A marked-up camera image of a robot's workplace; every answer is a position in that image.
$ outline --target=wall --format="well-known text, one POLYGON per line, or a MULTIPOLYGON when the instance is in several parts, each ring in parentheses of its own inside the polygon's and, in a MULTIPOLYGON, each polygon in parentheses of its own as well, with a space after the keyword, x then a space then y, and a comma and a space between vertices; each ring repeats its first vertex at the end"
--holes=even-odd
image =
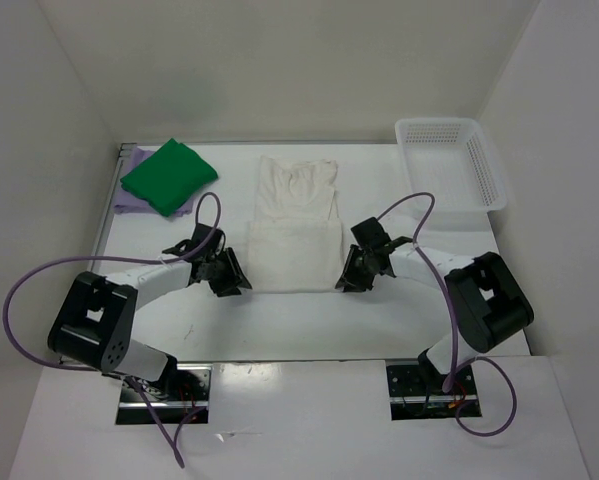
POLYGON ((587 466, 599 479, 599 0, 544 0, 482 123, 514 198, 497 242, 536 310, 587 466))
MULTIPOLYGON (((113 173, 115 145, 33 0, 0 0, 0 311, 31 267, 86 253, 113 173)), ((57 269, 22 290, 13 327, 43 354, 70 277, 57 269)), ((0 321, 0 479, 6 478, 39 377, 0 321)))
POLYGON ((40 0, 117 139, 394 141, 474 117, 537 0, 40 0))

